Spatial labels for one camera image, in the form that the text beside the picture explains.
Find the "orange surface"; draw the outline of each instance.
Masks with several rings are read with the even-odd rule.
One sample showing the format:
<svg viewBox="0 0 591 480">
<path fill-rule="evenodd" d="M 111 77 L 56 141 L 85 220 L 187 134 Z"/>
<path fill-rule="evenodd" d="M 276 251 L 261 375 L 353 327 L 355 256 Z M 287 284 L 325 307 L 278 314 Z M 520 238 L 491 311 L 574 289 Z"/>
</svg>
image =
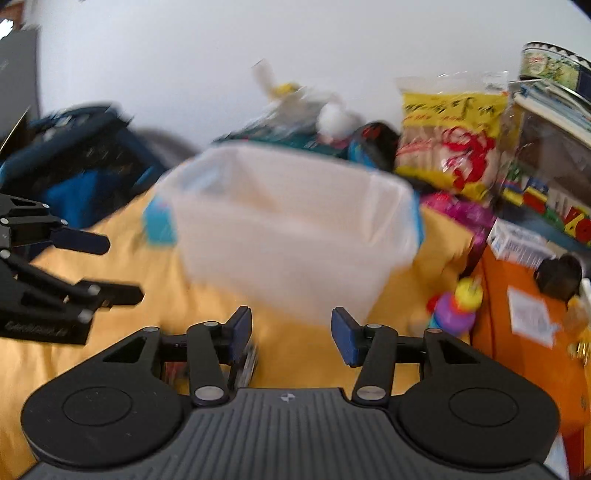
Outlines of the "orange surface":
<svg viewBox="0 0 591 480">
<path fill-rule="evenodd" d="M 539 292 L 532 269 L 497 260 L 488 247 L 478 269 L 483 275 L 485 302 L 472 332 L 472 345 L 545 390 L 560 410 L 563 436 L 581 430 L 590 420 L 589 395 L 582 363 L 567 353 L 570 338 L 559 330 L 550 349 L 513 334 L 507 287 L 543 299 L 554 323 L 562 323 L 566 305 Z"/>
</svg>

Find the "ribbed gray surface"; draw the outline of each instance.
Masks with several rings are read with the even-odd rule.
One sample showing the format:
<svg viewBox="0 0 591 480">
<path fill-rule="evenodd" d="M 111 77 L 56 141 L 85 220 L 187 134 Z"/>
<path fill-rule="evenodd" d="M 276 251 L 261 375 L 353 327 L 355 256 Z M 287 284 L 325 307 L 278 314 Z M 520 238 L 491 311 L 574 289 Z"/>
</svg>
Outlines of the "ribbed gray surface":
<svg viewBox="0 0 591 480">
<path fill-rule="evenodd" d="M 438 465 L 408 447 L 383 412 L 354 407 L 337 389 L 243 389 L 228 405 L 195 410 L 174 442 L 133 466 L 104 473 L 80 473 L 39 464 L 22 478 L 549 480 L 556 477 L 539 465 L 486 474 Z"/>
</svg>

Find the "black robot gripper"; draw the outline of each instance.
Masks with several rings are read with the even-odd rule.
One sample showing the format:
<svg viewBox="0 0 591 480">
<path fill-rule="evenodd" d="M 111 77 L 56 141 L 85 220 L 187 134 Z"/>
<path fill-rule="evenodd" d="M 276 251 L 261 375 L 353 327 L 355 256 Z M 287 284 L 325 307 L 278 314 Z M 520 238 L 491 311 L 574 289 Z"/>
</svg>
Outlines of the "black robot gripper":
<svg viewBox="0 0 591 480">
<path fill-rule="evenodd" d="M 336 308 L 335 343 L 361 367 L 348 400 L 340 388 L 230 390 L 219 364 L 235 364 L 251 329 L 247 307 L 186 335 L 146 327 L 42 386 L 22 410 L 38 459 L 22 479 L 556 478 L 543 465 L 552 399 L 441 330 L 403 337 Z M 187 361 L 189 395 L 159 380 L 167 361 Z M 419 364 L 421 381 L 391 396 L 397 363 Z"/>
<path fill-rule="evenodd" d="M 0 337 L 84 345 L 95 311 L 143 299 L 136 285 L 92 280 L 71 285 L 13 250 L 43 242 L 95 255 L 111 246 L 104 235 L 68 228 L 47 204 L 0 194 Z"/>
</svg>

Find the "translucent plastic bin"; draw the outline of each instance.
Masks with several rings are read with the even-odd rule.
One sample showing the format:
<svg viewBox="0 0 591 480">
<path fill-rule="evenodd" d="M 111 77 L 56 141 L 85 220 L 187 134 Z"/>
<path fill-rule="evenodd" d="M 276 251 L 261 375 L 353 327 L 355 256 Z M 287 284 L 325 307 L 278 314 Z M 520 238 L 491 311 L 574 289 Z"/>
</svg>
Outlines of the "translucent plastic bin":
<svg viewBox="0 0 591 480">
<path fill-rule="evenodd" d="M 408 183 L 323 155 L 226 143 L 177 167 L 156 192 L 192 280 L 314 323 L 329 325 L 336 306 L 363 321 L 420 243 Z"/>
</svg>

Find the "yellow blanket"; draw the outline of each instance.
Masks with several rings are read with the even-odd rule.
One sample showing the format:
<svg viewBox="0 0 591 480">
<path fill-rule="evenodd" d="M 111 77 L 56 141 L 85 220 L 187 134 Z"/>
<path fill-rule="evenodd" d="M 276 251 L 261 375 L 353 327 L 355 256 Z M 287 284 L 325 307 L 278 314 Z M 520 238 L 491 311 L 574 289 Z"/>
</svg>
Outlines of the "yellow blanket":
<svg viewBox="0 0 591 480">
<path fill-rule="evenodd" d="M 191 285 L 174 248 L 146 244 L 141 214 L 148 197 L 137 199 L 95 228 L 111 239 L 102 257 L 50 249 L 35 263 L 70 282 L 82 277 L 135 282 L 144 301 L 137 307 L 97 312 L 88 344 L 44 345 L 0 339 L 0 480 L 12 480 L 34 462 L 20 429 L 20 411 L 39 386 L 107 346 L 147 325 L 176 334 L 197 322 L 225 320 L 242 305 L 253 311 L 253 336 L 259 362 L 256 387 L 344 387 L 350 392 L 357 372 L 343 364 L 328 327 L 302 325 L 297 319 L 222 291 L 211 285 Z M 423 211 L 426 240 L 412 268 L 393 275 L 375 305 L 368 323 L 382 323 L 406 334 L 409 320 L 426 319 L 425 303 L 453 287 L 463 269 L 471 235 L 454 222 Z M 415 365 L 397 367 L 395 392 L 418 380 Z"/>
</svg>

